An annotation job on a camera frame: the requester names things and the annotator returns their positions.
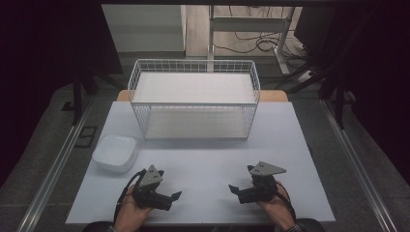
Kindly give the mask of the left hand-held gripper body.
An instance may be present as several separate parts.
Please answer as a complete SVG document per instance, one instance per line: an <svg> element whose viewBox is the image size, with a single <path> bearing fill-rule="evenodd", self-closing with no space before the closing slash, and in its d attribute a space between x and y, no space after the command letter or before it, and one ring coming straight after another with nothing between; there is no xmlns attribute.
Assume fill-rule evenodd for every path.
<svg viewBox="0 0 410 232"><path fill-rule="evenodd" d="M161 181L162 177L154 165L140 172L132 190L132 198L139 208L170 210L173 202L171 197L156 192Z"/></svg>

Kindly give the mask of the white metal desk frame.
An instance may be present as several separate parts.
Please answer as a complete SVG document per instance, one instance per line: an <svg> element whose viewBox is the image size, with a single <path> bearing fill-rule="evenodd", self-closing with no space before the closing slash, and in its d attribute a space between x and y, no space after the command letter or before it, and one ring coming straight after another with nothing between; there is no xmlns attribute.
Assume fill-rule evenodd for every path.
<svg viewBox="0 0 410 232"><path fill-rule="evenodd" d="M280 33L278 44L274 53L278 66L283 75L290 75L290 71L283 57L283 48L295 12L295 7L290 7L286 17L262 18L262 17L237 17L237 16L215 16L215 7L209 7L209 45L207 58L214 59L214 33L215 32L264 32Z"/></svg>

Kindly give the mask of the white power strip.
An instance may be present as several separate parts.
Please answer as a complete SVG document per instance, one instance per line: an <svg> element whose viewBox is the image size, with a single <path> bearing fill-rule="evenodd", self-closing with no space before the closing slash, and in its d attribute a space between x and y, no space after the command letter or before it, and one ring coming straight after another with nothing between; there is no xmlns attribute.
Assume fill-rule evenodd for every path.
<svg viewBox="0 0 410 232"><path fill-rule="evenodd" d="M311 70L305 71L298 79L297 81L299 83L303 83L306 80L310 79L312 76L314 76L314 72Z"/></svg>

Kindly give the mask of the white cabinet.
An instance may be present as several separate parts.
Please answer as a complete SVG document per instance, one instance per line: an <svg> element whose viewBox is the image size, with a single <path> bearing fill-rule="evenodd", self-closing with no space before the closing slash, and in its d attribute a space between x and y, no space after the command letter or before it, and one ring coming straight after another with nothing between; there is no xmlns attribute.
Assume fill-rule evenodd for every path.
<svg viewBox="0 0 410 232"><path fill-rule="evenodd" d="M102 10L119 52L186 50L185 5L113 5Z"/></svg>

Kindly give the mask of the wooden table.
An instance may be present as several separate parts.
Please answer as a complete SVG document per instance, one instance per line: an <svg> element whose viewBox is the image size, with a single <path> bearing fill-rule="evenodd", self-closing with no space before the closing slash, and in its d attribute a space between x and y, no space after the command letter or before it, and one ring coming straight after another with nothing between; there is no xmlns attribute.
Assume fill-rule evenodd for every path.
<svg viewBox="0 0 410 232"><path fill-rule="evenodd" d="M118 102L126 102L128 100L128 90L122 90L117 97ZM281 90L261 90L261 102L288 102L288 97L284 91Z"/></svg>

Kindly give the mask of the black metal stand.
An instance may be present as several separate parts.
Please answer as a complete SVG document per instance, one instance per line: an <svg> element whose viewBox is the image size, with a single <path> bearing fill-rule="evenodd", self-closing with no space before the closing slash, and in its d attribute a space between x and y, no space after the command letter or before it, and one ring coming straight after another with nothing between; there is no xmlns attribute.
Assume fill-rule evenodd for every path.
<svg viewBox="0 0 410 232"><path fill-rule="evenodd" d="M119 90L126 88L124 84L120 83L114 77L95 67L76 67L73 70L73 100L66 101L62 108L63 111L73 112L73 126L79 123L83 115L81 90L84 89L88 95L96 95L99 91L99 87L94 79L95 76Z"/></svg>
<svg viewBox="0 0 410 232"><path fill-rule="evenodd" d="M347 56L349 54L348 49L343 49L334 62L325 70L314 74L311 78L297 84L290 89L286 89L286 94L297 93L313 83L324 79L322 87L318 91L320 99L328 99L332 93L336 93L335 98L335 120L338 127L343 130L343 106L344 106L344 94L345 94L345 76L343 72L346 69Z"/></svg>

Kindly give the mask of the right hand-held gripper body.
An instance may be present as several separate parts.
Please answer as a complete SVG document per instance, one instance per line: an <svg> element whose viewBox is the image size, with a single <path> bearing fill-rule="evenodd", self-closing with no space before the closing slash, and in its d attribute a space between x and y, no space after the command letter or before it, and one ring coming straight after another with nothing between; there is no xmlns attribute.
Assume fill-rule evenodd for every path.
<svg viewBox="0 0 410 232"><path fill-rule="evenodd" d="M278 192L276 174L285 173L282 167L260 161L249 171L252 188L241 189L237 195L241 204L270 201Z"/></svg>

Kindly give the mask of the person's left hand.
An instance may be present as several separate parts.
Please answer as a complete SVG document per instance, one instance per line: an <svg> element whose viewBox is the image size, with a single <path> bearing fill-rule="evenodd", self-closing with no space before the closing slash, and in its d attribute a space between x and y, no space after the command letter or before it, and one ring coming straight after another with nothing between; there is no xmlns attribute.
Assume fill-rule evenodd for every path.
<svg viewBox="0 0 410 232"><path fill-rule="evenodd" d="M130 186L121 203L120 211L114 223L116 232L136 232L152 213L152 208L139 208L132 198L133 186Z"/></svg>

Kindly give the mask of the white square plate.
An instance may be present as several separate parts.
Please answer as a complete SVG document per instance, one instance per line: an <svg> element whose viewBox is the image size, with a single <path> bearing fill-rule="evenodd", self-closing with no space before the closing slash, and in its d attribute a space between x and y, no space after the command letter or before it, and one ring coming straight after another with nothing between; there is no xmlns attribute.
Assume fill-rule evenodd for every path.
<svg viewBox="0 0 410 232"><path fill-rule="evenodd" d="M128 136L108 134L97 144L92 160L102 169L125 173L136 158L137 141Z"/></svg>

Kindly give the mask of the aluminium rail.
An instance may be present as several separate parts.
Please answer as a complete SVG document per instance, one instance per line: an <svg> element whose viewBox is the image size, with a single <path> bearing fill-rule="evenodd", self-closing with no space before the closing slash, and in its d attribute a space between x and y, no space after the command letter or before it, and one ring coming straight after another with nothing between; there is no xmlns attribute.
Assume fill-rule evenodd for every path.
<svg viewBox="0 0 410 232"><path fill-rule="evenodd" d="M372 209L381 229L383 232L398 232L385 202L366 173L366 170L363 167L363 164L360 161L347 133L337 123L332 104L329 101L324 100L320 100L319 102L327 115L327 118L336 134L337 140L339 141L344 154L347 156L351 168L358 179L369 206Z"/></svg>
<svg viewBox="0 0 410 232"><path fill-rule="evenodd" d="M67 160L73 150L74 144L78 139L80 132L90 113L94 97L87 97L83 107L82 115L77 123L72 126L62 148L60 149L54 162L48 169L44 180L38 188L31 204L29 205L24 217L22 218L16 232L33 232L36 228L39 219L44 211L46 203L52 194L56 183L58 182L62 171L67 163Z"/></svg>

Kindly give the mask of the person's right hand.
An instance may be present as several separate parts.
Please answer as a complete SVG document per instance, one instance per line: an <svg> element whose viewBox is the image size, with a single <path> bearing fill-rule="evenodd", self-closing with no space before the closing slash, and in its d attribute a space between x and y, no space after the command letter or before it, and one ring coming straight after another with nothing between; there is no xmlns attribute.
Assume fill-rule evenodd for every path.
<svg viewBox="0 0 410 232"><path fill-rule="evenodd" d="M277 183L278 193L284 198L282 200L278 196L274 196L269 202L258 202L258 205L268 215L269 219L276 225L281 232L295 223L287 203L289 195L282 184Z"/></svg>

